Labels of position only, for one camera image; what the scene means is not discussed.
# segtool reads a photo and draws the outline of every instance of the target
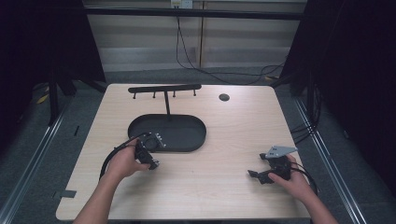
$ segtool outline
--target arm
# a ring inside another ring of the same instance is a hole
[[[79,212],[74,223],[107,223],[111,202],[117,186],[124,177],[136,171],[149,169],[149,164],[140,164],[134,159],[134,144],[118,152],[107,166],[91,198]]]
[[[296,162],[295,158],[291,155],[288,155],[288,158],[291,162]],[[302,202],[314,223],[338,223],[326,205],[324,205],[308,185],[301,173],[291,171],[291,179],[289,181],[273,173],[268,174],[268,177],[274,180],[278,185],[285,188],[291,196]]]

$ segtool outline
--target black tray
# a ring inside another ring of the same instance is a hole
[[[128,136],[141,133],[158,133],[166,147],[156,152],[191,152],[205,141],[206,126],[191,115],[147,114],[134,119],[128,128]]]

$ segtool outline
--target power outlet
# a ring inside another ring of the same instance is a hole
[[[181,8],[181,0],[171,0],[171,8]]]
[[[192,0],[181,0],[181,8],[192,9]]]

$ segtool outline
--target wooden table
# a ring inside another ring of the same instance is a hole
[[[163,94],[138,93],[112,84],[93,121],[67,185],[75,198],[62,198],[56,216],[76,217],[95,189],[101,166],[127,129],[144,114],[165,114]],[[223,102],[222,93],[230,96]],[[205,143],[190,153],[153,153],[154,171],[135,173],[119,185],[110,219],[194,220],[309,217],[304,206],[278,185],[261,185],[248,170],[270,167],[259,154],[272,145],[294,147],[275,92],[270,87],[203,86],[169,97],[172,114],[194,115],[206,126]],[[301,163],[297,152],[292,153]]]

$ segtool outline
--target black jewelry holder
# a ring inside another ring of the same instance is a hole
[[[140,92],[153,92],[153,98],[157,91],[163,91],[165,96],[166,114],[147,114],[134,119],[128,128],[128,136],[137,136],[140,133],[159,133],[166,147],[156,148],[157,152],[191,152],[198,149],[205,141],[206,126],[192,115],[172,115],[170,113],[168,92],[195,91],[201,89],[200,84],[179,86],[158,86],[129,88],[128,92],[136,94]]]

